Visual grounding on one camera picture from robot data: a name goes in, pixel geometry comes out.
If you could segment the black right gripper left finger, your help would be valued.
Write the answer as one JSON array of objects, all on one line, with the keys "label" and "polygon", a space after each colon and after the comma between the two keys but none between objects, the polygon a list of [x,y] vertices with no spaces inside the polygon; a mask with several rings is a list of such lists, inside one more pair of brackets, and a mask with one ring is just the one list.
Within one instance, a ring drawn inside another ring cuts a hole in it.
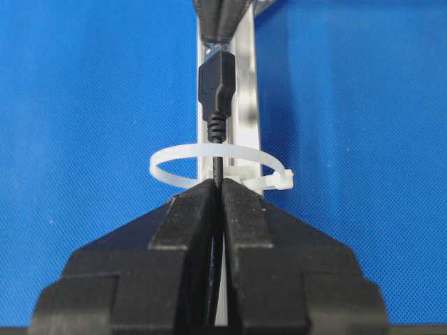
[{"label": "black right gripper left finger", "polygon": [[215,187],[206,180],[74,251],[31,334],[179,334],[211,323]]}]

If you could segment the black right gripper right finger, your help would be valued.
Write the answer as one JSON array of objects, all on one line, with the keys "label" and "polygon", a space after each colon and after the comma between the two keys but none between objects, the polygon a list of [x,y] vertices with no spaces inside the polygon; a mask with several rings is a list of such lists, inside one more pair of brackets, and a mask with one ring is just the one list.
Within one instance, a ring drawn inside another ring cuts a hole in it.
[{"label": "black right gripper right finger", "polygon": [[386,334],[385,304],[346,245],[225,179],[234,334]]}]

